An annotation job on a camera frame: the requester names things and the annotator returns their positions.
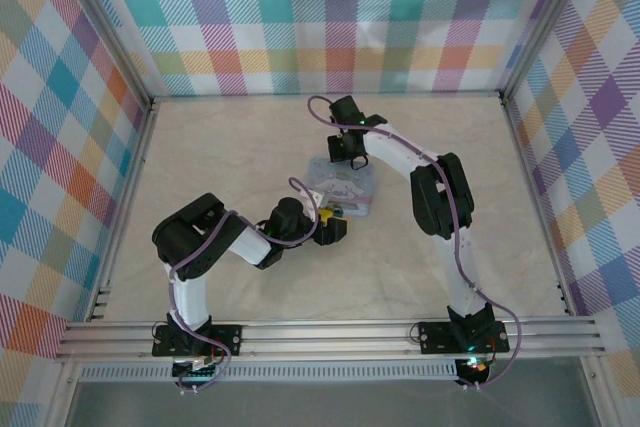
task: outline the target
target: marble-pattern floor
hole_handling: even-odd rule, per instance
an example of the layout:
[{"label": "marble-pattern floor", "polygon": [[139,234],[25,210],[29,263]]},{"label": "marble-pattern floor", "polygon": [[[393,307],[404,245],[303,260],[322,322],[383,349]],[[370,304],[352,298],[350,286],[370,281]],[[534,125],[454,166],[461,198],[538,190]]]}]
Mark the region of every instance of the marble-pattern floor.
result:
[{"label": "marble-pattern floor", "polygon": [[[551,258],[497,98],[355,96],[403,135],[462,160],[475,199],[475,252],[484,290],[519,315],[563,315]],[[317,110],[328,117],[322,102]],[[167,278],[151,242],[165,217],[205,192],[257,222],[289,176],[326,156],[332,129],[305,97],[243,97],[161,104],[131,212],[105,320],[152,321],[168,310]],[[214,319],[446,317],[442,263],[413,219],[407,181],[373,159],[368,217],[349,218],[342,242],[307,243],[260,271],[231,253],[210,271]]]}]

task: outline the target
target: enclosure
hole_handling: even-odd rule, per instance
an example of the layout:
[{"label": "enclosure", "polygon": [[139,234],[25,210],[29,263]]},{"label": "enclosure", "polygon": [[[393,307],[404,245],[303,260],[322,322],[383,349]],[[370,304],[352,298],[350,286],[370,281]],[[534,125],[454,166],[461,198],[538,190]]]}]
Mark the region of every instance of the enclosure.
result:
[{"label": "enclosure", "polygon": [[[640,0],[2,0],[2,14],[0,425],[174,422],[158,415],[172,402],[192,421],[214,398],[238,425],[258,409],[315,425],[331,406],[336,423],[415,424],[425,405],[456,425],[637,424]],[[206,192],[253,223],[295,197],[287,179],[306,181],[335,134],[313,94],[352,95],[461,159],[483,292],[524,329],[495,387],[459,397],[460,355],[413,341],[447,317],[446,257],[410,183],[372,157],[369,213],[340,242],[266,270],[215,264],[207,307],[242,327],[240,355],[202,398],[171,396],[171,358],[151,356],[170,311],[151,234]],[[512,349],[493,376],[519,338],[496,316]],[[352,410],[366,402],[380,413]]]}]

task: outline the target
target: plaid fabric backdrop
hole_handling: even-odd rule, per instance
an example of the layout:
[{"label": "plaid fabric backdrop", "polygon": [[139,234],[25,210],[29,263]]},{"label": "plaid fabric backdrop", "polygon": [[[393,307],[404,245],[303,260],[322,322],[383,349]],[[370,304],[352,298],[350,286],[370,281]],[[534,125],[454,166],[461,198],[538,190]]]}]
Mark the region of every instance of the plaid fabric backdrop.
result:
[{"label": "plaid fabric backdrop", "polygon": [[0,0],[0,426],[81,320],[142,108],[77,0]]},{"label": "plaid fabric backdrop", "polygon": [[102,1],[179,96],[496,90],[545,0]]},{"label": "plaid fabric backdrop", "polygon": [[640,0],[570,0],[515,100],[571,295],[640,422]]}]

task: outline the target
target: small box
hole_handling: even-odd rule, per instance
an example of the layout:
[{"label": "small box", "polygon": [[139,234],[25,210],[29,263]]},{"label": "small box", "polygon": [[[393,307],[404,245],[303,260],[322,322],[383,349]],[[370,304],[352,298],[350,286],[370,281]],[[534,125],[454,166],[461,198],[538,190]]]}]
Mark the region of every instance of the small box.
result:
[{"label": "small box", "polygon": [[329,192],[327,208],[341,209],[345,215],[365,216],[369,213],[375,187],[372,164],[354,161],[331,163],[329,159],[314,157],[309,162],[307,185],[312,189]]}]

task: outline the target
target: colorful plaid pattern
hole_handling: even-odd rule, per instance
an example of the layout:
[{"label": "colorful plaid pattern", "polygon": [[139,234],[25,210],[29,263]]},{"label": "colorful plaid pattern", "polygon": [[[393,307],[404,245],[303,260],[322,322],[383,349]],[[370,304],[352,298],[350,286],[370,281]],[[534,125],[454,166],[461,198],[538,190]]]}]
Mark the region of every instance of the colorful plaid pattern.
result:
[{"label": "colorful plaid pattern", "polygon": [[179,96],[495,90],[537,3],[108,0],[105,9],[149,89]]},{"label": "colorful plaid pattern", "polygon": [[640,0],[570,0],[515,100],[571,296],[640,422]]},{"label": "colorful plaid pattern", "polygon": [[143,110],[77,0],[0,0],[0,426],[81,320]]}]

